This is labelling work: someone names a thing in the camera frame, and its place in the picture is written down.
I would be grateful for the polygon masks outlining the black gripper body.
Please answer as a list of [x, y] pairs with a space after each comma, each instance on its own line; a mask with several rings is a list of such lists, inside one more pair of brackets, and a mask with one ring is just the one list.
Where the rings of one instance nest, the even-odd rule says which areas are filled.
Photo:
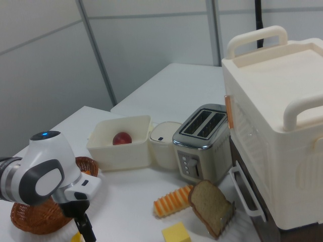
[[65, 217], [77, 219], [85, 219], [87, 217], [86, 210], [89, 208], [89, 206], [89, 200], [77, 200], [59, 204], [59, 207]]

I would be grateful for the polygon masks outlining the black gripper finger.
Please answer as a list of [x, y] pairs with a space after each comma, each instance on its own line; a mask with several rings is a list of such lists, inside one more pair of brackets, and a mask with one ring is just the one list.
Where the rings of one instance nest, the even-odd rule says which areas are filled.
[[81, 216], [75, 217], [74, 221], [85, 242], [96, 242], [96, 237], [87, 214], [84, 213]]

